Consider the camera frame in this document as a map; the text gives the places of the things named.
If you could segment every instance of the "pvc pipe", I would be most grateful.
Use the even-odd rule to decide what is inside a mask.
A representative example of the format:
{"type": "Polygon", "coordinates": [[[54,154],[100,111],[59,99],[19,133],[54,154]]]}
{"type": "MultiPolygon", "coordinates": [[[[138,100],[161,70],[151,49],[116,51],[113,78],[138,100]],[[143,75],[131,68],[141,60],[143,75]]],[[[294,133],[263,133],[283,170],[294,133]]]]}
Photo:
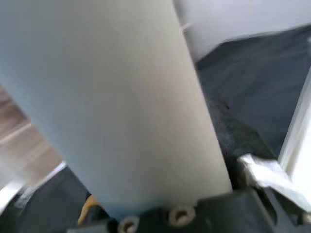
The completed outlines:
{"type": "Polygon", "coordinates": [[[231,190],[167,0],[10,0],[0,81],[114,217],[231,190]]]}
{"type": "Polygon", "coordinates": [[[281,167],[311,203],[311,69],[279,156],[281,167]]]}

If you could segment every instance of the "bolt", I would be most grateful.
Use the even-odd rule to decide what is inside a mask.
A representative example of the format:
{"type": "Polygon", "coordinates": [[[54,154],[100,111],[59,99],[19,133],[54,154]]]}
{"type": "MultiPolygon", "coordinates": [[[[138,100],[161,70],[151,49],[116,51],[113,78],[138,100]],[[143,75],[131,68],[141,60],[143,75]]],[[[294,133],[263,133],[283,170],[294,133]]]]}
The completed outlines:
{"type": "Polygon", "coordinates": [[[169,223],[174,227],[183,227],[195,218],[195,209],[189,205],[178,205],[169,212],[169,223]]]}
{"type": "Polygon", "coordinates": [[[139,218],[129,216],[123,219],[118,226],[118,233],[135,233],[138,229],[139,218]]]}

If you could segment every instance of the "white cylinder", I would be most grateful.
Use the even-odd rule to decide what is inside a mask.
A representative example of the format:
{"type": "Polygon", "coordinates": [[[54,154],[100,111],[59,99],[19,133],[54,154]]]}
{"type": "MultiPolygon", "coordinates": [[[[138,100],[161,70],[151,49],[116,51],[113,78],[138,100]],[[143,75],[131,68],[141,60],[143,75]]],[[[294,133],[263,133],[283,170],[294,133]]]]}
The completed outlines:
{"type": "Polygon", "coordinates": [[[231,190],[167,0],[10,0],[0,80],[111,216],[231,190]]]}

